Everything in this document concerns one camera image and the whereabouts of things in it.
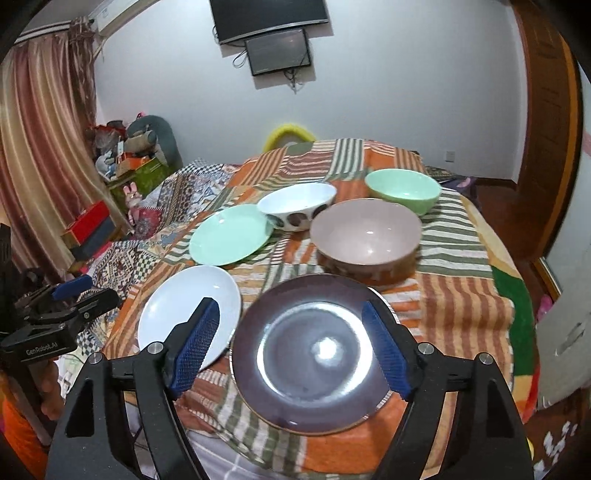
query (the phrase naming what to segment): blue gripper pad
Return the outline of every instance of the blue gripper pad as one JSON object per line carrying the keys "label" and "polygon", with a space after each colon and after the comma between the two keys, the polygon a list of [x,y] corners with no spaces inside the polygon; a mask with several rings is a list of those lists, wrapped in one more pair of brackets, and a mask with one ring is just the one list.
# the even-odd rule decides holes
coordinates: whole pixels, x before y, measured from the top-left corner
{"label": "blue gripper pad", "polygon": [[82,275],[81,277],[75,278],[74,280],[67,281],[58,285],[53,290],[51,298],[55,301],[67,300],[73,297],[77,297],[86,290],[92,288],[92,278],[88,275]]}
{"label": "blue gripper pad", "polygon": [[217,302],[212,300],[201,318],[197,321],[193,331],[189,333],[187,341],[174,361],[173,377],[169,390],[175,398],[179,398],[183,392],[193,386],[193,382],[201,370],[207,350],[209,350],[213,337],[217,332],[219,323],[220,309]]}
{"label": "blue gripper pad", "polygon": [[361,322],[369,336],[374,354],[390,390],[399,393],[403,400],[408,401],[412,388],[407,379],[406,360],[378,312],[368,301],[363,305]]}

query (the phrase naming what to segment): floor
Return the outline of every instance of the floor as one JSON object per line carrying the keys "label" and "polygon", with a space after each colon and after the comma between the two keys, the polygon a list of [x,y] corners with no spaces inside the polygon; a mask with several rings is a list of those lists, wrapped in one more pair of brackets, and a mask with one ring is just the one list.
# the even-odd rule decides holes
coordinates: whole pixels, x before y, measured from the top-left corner
{"label": "floor", "polygon": [[[517,193],[501,185],[478,185],[478,200],[485,220],[506,245],[530,292],[534,312],[547,293],[544,283],[531,264],[532,247],[541,235],[541,226],[516,207]],[[564,450],[577,439],[581,423],[589,411],[588,390],[578,390],[566,400],[536,412],[525,425],[528,438],[534,444],[534,465],[548,470]]]}

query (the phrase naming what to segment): metal screw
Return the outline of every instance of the metal screw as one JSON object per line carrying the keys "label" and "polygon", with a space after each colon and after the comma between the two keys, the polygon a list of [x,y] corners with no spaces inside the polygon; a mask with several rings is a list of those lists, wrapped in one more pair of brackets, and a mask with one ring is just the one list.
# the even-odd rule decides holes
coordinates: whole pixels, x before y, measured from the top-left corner
{"label": "metal screw", "polygon": [[485,365],[491,365],[495,359],[489,353],[481,353],[478,355],[478,360],[480,360]]}
{"label": "metal screw", "polygon": [[148,353],[155,355],[164,349],[164,345],[160,342],[153,342],[148,345]]}
{"label": "metal screw", "polygon": [[91,354],[90,357],[88,357],[88,361],[93,364],[96,365],[97,363],[99,363],[101,360],[103,359],[103,354],[100,352],[96,352]]}
{"label": "metal screw", "polygon": [[418,351],[423,355],[431,355],[435,351],[435,347],[430,343],[423,342],[418,344]]}

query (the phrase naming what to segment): bed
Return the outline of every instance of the bed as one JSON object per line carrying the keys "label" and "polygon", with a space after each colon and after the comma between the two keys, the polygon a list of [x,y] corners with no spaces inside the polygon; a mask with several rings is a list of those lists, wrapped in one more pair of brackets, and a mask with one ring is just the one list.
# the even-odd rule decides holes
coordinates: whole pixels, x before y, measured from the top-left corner
{"label": "bed", "polygon": [[[96,288],[114,288],[125,302],[79,335],[79,348],[60,359],[66,395],[83,361],[102,350],[109,358],[138,352],[137,324],[150,295],[166,279],[194,265],[189,239],[213,212],[256,203],[271,191],[306,181],[328,181],[336,201],[367,197],[365,175],[381,168],[425,172],[414,152],[359,139],[296,144],[248,159],[241,166],[193,163],[167,178],[145,205],[159,209],[158,232],[148,240],[117,242],[89,270]],[[447,355],[492,353],[525,422],[535,406],[534,319],[531,301],[506,248],[477,208],[444,189],[425,215],[415,274],[395,281],[387,274],[362,281],[378,290],[418,341]],[[325,271],[307,232],[275,232],[269,242],[226,270],[238,284],[243,309],[269,288],[297,275]],[[129,402],[132,430],[138,424]],[[427,475],[437,472],[451,428],[455,397],[448,395]],[[242,401],[221,357],[196,378],[176,409],[204,466],[214,479],[365,478],[379,463],[405,403],[392,394],[367,421],[346,432],[304,437],[261,421]],[[138,457],[154,476],[142,436]]]}

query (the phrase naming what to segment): dark brown plate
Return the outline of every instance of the dark brown plate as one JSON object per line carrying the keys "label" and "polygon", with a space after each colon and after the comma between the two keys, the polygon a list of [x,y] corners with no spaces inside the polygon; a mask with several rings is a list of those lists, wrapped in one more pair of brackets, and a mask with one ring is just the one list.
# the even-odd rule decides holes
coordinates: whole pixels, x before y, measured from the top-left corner
{"label": "dark brown plate", "polygon": [[265,292],[238,324],[230,368],[249,407],[267,423],[305,435],[353,427],[388,394],[363,324],[365,285],[305,275]]}

